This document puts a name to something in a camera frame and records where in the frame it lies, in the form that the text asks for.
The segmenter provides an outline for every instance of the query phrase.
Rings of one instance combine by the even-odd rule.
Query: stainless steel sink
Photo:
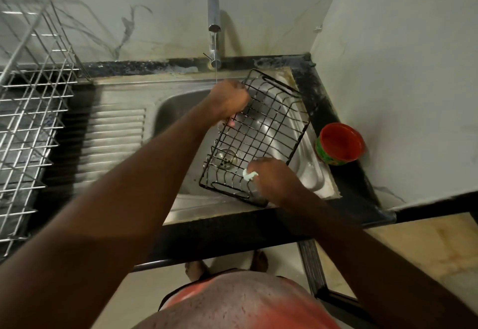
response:
[[[264,72],[293,83],[290,70]],[[247,73],[220,71],[218,78],[242,80]],[[48,172],[46,193],[81,192],[204,99],[214,85],[213,77],[208,72],[162,73],[99,78],[93,88],[79,86],[64,117],[66,130],[59,138],[60,151]],[[199,186],[203,163],[218,134],[218,127],[207,132],[166,224],[258,209]],[[310,126],[289,166],[318,195],[338,197],[328,167],[314,154],[314,140]],[[271,149],[273,156],[284,152],[280,146]]]

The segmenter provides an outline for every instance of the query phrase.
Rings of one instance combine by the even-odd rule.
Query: sink drain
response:
[[[237,166],[238,157],[236,152],[227,148],[218,149],[212,158],[212,165],[222,169],[232,169]]]

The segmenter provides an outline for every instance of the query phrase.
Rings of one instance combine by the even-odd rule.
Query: black countertop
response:
[[[88,63],[85,67],[91,77],[138,75],[180,71],[207,71],[204,58],[176,59],[167,62],[102,62]],[[225,58],[224,70],[290,67],[296,84],[303,95],[318,135],[322,127],[338,121],[310,55],[253,56]],[[381,212],[378,200],[358,162],[331,167],[332,175],[342,198],[329,203],[364,227],[392,223],[394,216]],[[199,219],[165,225],[156,244],[135,271],[168,266],[194,260],[217,257],[243,251],[280,245],[308,239],[294,217],[280,208]]]

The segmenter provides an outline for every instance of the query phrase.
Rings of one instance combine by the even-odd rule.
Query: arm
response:
[[[478,317],[438,282],[341,217],[277,159],[251,162],[254,184],[293,212],[384,328],[478,328]]]
[[[0,266],[3,328],[89,328],[152,247],[207,130],[241,111],[224,81],[187,115],[73,199]]]

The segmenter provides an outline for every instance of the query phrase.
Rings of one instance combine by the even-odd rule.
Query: chrome faucet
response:
[[[221,17],[219,0],[207,0],[207,29],[209,30],[209,55],[206,57],[211,62],[211,68],[221,68],[221,58],[218,48],[218,33],[221,31]]]

